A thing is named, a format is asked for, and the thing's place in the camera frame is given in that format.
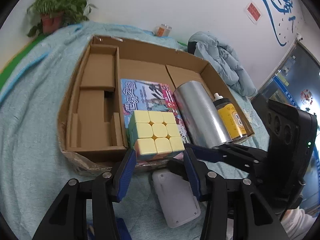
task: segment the screw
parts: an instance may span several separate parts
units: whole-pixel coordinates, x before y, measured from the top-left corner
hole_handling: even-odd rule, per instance
[[[217,177],[217,173],[215,173],[214,171],[209,171],[209,172],[208,172],[208,176],[209,176],[210,178],[215,178],[215,177]]]
[[[242,181],[244,184],[246,184],[246,185],[250,185],[251,184],[251,180],[249,180],[249,179],[243,179],[243,181]]]
[[[104,177],[105,179],[110,178],[111,177],[111,172],[107,171],[105,173],[102,174],[102,177]]]
[[[77,181],[75,179],[71,179],[71,180],[69,180],[68,184],[70,186],[74,186],[75,184],[77,184]]]

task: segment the colorful book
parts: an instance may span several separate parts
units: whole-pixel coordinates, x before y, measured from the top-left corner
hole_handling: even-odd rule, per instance
[[[134,110],[172,112],[183,143],[190,143],[186,127],[169,85],[150,81],[121,79],[121,93],[126,129]]]

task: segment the red sign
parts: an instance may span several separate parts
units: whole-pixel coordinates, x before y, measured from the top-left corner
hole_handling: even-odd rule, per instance
[[[253,5],[253,3],[250,3],[250,5],[248,6],[248,12],[250,12],[250,14],[252,15],[252,17],[258,21],[258,19],[260,18],[261,14],[259,13],[259,11],[257,10],[257,8]]]

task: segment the silver cylinder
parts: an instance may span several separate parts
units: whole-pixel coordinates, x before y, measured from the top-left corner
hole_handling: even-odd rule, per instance
[[[200,82],[186,82],[177,87],[173,95],[195,145],[212,148],[232,141],[216,107]]]

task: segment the flower pot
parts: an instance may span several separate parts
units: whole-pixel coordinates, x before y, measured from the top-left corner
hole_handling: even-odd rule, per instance
[[[41,15],[42,29],[44,34],[51,34],[61,27],[63,12],[52,15]]]

